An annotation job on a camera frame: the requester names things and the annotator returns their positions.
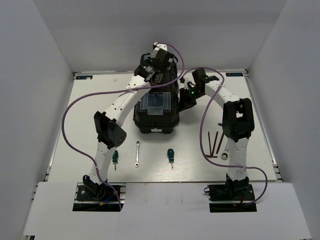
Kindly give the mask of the black plastic toolbox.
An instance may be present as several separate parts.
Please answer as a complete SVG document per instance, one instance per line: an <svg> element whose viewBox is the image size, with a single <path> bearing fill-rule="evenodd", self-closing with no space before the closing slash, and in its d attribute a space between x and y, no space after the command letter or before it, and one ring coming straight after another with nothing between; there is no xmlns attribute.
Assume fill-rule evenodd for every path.
<svg viewBox="0 0 320 240"><path fill-rule="evenodd" d="M179 85L150 89L134 106L133 121L142 134L171 134L179 124Z"/></svg>

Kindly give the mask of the green stubby screwdriver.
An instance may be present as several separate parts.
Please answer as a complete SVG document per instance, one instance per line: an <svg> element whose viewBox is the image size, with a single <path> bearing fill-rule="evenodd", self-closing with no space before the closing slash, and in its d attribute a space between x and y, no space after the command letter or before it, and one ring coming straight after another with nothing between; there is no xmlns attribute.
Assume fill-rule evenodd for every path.
<svg viewBox="0 0 320 240"><path fill-rule="evenodd" d="M171 168L174 168L174 156L175 156L175 152L172 148L169 148L167 150L167 157L168 157L168 161L171 164Z"/></svg>
<svg viewBox="0 0 320 240"><path fill-rule="evenodd" d="M116 150L113 153L113 156L112 156L112 163L114 165L114 170L115 171L117 170L118 159L119 159L119 152Z"/></svg>

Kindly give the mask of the small silver ratchet wrench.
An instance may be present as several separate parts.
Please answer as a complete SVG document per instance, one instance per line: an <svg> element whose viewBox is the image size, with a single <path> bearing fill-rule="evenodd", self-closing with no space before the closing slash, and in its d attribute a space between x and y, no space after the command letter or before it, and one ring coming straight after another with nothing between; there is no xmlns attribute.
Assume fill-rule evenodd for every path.
<svg viewBox="0 0 320 240"><path fill-rule="evenodd" d="M136 168L138 168L140 165L139 164L140 144L141 144L140 141L136 142L136 158L135 158L135 164L134 164Z"/></svg>

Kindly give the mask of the large silver ratchet wrench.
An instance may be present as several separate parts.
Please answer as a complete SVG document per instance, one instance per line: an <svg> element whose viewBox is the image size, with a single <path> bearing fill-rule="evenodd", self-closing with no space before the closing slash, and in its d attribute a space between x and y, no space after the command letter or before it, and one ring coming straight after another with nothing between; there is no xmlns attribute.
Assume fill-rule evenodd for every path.
<svg viewBox="0 0 320 240"><path fill-rule="evenodd" d="M220 157L222 160L226 161L229 158L229 149L230 145L229 143L226 144L224 151L221 153Z"/></svg>

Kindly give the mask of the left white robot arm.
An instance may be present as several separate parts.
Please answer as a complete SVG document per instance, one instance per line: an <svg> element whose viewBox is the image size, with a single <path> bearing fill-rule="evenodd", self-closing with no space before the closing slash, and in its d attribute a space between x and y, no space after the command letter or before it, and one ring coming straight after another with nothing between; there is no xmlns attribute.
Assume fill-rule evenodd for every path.
<svg viewBox="0 0 320 240"><path fill-rule="evenodd" d="M127 134L122 129L125 119L137 102L151 89L169 85L165 82L165 74L170 69L175 55L168 51L165 43L157 43L151 57L140 63L134 71L126 90L104 112L94 114L97 132L97 150L90 172L83 178L83 183L91 183L88 193L99 200L105 196L108 180L108 169L112 156Z"/></svg>

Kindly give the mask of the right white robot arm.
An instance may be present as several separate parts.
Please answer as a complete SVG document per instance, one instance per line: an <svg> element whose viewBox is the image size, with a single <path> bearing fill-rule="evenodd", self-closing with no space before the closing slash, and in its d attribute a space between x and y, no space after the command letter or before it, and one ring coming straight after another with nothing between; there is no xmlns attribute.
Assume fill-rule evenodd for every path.
<svg viewBox="0 0 320 240"><path fill-rule="evenodd" d="M211 97L222 108L222 131L227 137L229 160L222 192L236 200L249 187L247 146L255 128L252 102L230 92L224 87L224 78L208 76L204 68L193 68L192 77L193 82L187 82L184 76L180 78L184 87L179 90L178 110L194 107L203 96Z"/></svg>

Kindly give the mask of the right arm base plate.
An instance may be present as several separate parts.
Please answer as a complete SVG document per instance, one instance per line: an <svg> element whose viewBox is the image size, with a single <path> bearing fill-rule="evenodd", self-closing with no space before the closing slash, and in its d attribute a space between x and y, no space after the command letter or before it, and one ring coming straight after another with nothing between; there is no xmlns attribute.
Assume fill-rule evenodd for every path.
<svg viewBox="0 0 320 240"><path fill-rule="evenodd" d="M254 213L257 212L253 186L248 185L231 196L224 184L209 184L203 192L208 195L210 213Z"/></svg>

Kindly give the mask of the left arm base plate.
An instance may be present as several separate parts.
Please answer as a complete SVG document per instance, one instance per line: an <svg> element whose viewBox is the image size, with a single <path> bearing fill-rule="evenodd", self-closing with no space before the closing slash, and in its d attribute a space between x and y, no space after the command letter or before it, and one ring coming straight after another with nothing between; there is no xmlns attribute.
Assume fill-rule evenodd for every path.
<svg viewBox="0 0 320 240"><path fill-rule="evenodd" d="M97 196L83 183L77 184L73 212L120 212L119 201L110 187L105 186Z"/></svg>

